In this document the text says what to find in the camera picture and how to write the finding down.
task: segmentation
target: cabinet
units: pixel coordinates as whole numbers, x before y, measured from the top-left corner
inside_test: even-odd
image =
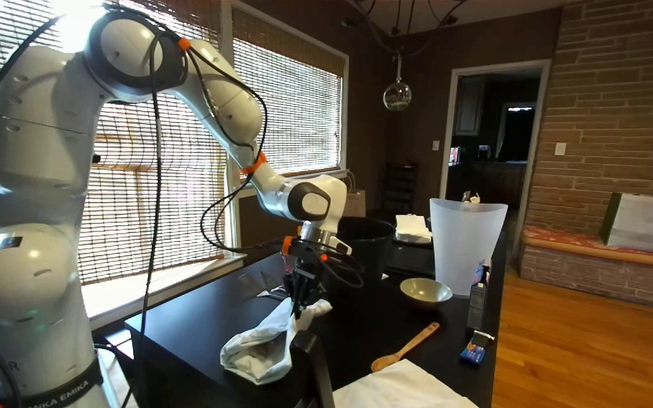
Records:
[[[485,76],[460,76],[457,97],[457,136],[479,136],[484,117]]]

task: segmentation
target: white trash can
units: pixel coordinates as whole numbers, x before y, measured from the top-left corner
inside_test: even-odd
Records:
[[[449,285],[457,297],[470,297],[482,260],[491,263],[500,242],[509,203],[470,203],[432,199],[432,228],[436,280]]]

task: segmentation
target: black table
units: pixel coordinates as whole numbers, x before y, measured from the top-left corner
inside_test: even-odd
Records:
[[[282,284],[282,269],[282,259],[267,255],[155,306],[148,313],[148,362],[138,369],[136,394],[148,405],[296,405],[293,373],[256,388],[224,371],[219,362],[219,352],[231,336],[256,327],[282,302],[279,297],[259,297],[265,288]],[[482,368],[458,357],[467,343],[467,302],[451,298],[441,308],[416,306],[397,288],[401,278],[411,276],[409,269],[391,264],[386,269],[392,275],[378,285],[331,292],[334,310],[310,328],[322,340],[334,388],[365,377],[377,355],[397,352],[423,327],[437,319],[441,331],[409,357],[474,404],[491,405],[495,346],[487,348]],[[492,302],[500,303],[502,271],[495,271],[491,292]],[[495,328],[497,318],[491,308],[491,327]],[[141,315],[127,319],[127,327],[138,340]]]

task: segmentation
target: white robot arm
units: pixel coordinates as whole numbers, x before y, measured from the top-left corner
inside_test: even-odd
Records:
[[[0,83],[0,365],[24,405],[109,405],[77,280],[77,235],[94,133],[104,101],[182,96],[222,149],[251,175],[262,203],[302,223],[300,238],[335,238],[341,178],[290,182],[256,152],[264,108],[209,42],[189,42],[146,13],[112,7],[84,53],[29,48]]]

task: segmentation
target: white bowl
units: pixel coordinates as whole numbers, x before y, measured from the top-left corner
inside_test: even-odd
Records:
[[[441,280],[436,278],[404,278],[399,284],[399,291],[418,302],[418,303],[426,303],[426,306],[433,306],[433,303],[442,303],[442,302],[449,302],[453,297],[453,291],[449,285],[442,285]]]

